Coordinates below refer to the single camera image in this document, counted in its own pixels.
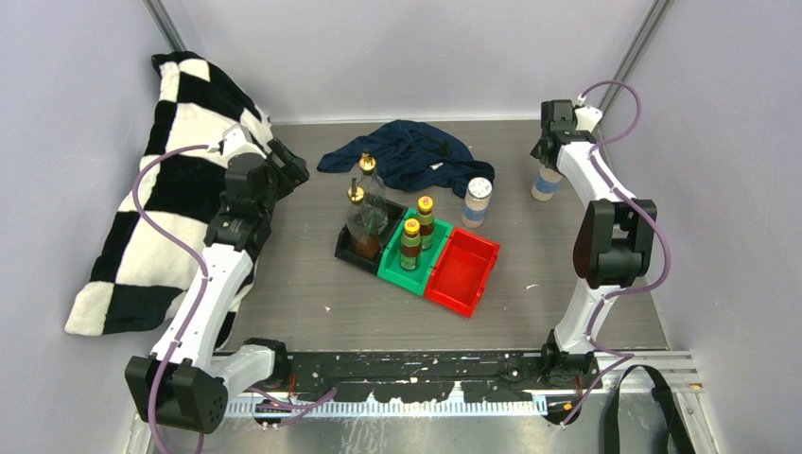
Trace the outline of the spice jar plain lid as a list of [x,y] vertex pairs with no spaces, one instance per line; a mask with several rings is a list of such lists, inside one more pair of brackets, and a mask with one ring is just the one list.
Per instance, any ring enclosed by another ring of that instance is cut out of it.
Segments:
[[537,201],[549,201],[557,192],[562,180],[561,173],[547,166],[541,166],[532,184],[532,197]]

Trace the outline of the brown oil cruet gold spout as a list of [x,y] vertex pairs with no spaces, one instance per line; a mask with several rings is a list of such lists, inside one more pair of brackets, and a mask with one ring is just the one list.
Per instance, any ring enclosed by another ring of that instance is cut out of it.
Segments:
[[368,194],[357,184],[356,177],[347,189],[347,197],[350,206],[346,213],[346,226],[354,241],[356,254],[372,260],[380,249],[376,210],[370,204]]

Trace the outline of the clear glass cruet gold spout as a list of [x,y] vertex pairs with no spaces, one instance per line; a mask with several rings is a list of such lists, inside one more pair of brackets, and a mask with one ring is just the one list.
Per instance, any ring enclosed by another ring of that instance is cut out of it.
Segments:
[[376,173],[377,161],[370,153],[364,151],[358,166],[362,172],[358,185],[365,191],[365,201],[374,209],[376,230],[382,234],[388,226],[389,216],[385,184]]

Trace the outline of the spice jar perforated lid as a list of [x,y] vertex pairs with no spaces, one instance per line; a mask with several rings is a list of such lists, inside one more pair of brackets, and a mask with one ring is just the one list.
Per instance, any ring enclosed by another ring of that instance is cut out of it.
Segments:
[[483,177],[473,178],[466,187],[462,224],[468,228],[478,228],[483,223],[492,195],[492,183]]

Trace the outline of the sauce bottle yellow cap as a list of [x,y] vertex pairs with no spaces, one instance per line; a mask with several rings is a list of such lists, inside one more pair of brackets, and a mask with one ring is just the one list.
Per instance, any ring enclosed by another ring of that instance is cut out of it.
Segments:
[[434,200],[430,196],[422,196],[417,203],[417,218],[420,224],[420,236],[422,249],[427,250],[431,247],[434,233]]
[[420,222],[416,218],[408,218],[403,226],[400,242],[399,264],[405,271],[414,271],[419,267],[422,252]]

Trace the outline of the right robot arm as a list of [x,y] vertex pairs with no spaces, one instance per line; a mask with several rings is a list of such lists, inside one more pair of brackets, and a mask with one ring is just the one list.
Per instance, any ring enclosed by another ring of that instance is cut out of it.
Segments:
[[602,114],[570,99],[541,104],[541,136],[531,155],[564,177],[584,205],[572,252],[578,277],[567,311],[541,349],[538,374],[564,388],[590,372],[594,340],[613,303],[651,263],[656,219],[653,201],[638,199],[601,158],[593,128]]

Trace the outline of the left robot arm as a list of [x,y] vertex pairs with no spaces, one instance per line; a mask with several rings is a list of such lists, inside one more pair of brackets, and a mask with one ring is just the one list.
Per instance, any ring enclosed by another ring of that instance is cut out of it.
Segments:
[[167,331],[145,357],[132,357],[125,378],[140,417],[154,436],[160,426],[214,432],[230,401],[255,384],[282,390],[290,377],[286,346],[251,339],[220,362],[212,356],[230,305],[270,236],[279,200],[309,179],[305,160],[278,139],[265,150],[245,141],[225,171],[220,207],[195,251],[159,226],[131,191],[141,220],[189,253],[199,268]]

